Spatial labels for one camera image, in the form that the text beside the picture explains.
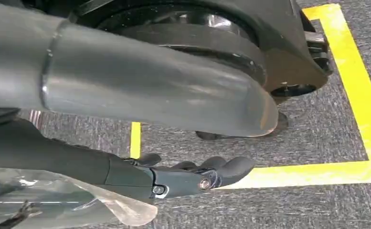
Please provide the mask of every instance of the black wheel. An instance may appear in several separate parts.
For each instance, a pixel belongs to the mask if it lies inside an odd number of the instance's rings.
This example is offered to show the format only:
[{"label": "black wheel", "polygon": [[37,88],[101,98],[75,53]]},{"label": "black wheel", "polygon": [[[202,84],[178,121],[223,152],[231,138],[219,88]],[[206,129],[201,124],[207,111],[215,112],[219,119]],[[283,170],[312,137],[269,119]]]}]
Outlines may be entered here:
[{"label": "black wheel", "polygon": [[[288,125],[289,125],[288,117],[285,114],[278,112],[278,125],[276,126],[273,132],[263,137],[275,136],[281,133],[283,130],[287,129]],[[231,138],[247,138],[247,137],[217,135],[217,134],[207,133],[207,132],[202,132],[202,131],[195,131],[195,133],[200,139],[207,140],[207,141],[218,140],[218,139],[231,139]]]}]

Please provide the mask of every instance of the gray metal tube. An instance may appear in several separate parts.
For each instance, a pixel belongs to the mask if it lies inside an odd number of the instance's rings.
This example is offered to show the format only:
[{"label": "gray metal tube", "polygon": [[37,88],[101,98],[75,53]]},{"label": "gray metal tube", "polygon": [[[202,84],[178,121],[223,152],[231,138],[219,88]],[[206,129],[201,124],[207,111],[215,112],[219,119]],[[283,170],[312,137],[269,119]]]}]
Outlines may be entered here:
[{"label": "gray metal tube", "polygon": [[0,107],[266,135],[271,96],[209,60],[0,5]]}]

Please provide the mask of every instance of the clear plastic sheet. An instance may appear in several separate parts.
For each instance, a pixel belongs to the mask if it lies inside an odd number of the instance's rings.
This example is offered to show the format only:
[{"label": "clear plastic sheet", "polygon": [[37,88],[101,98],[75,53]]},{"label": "clear plastic sheet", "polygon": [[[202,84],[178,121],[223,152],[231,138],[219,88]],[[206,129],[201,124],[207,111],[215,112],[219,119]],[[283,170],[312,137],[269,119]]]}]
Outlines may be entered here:
[{"label": "clear plastic sheet", "polygon": [[33,203],[35,210],[15,228],[61,229],[116,219],[141,226],[157,215],[153,205],[61,174],[0,168],[0,223],[25,201]]}]

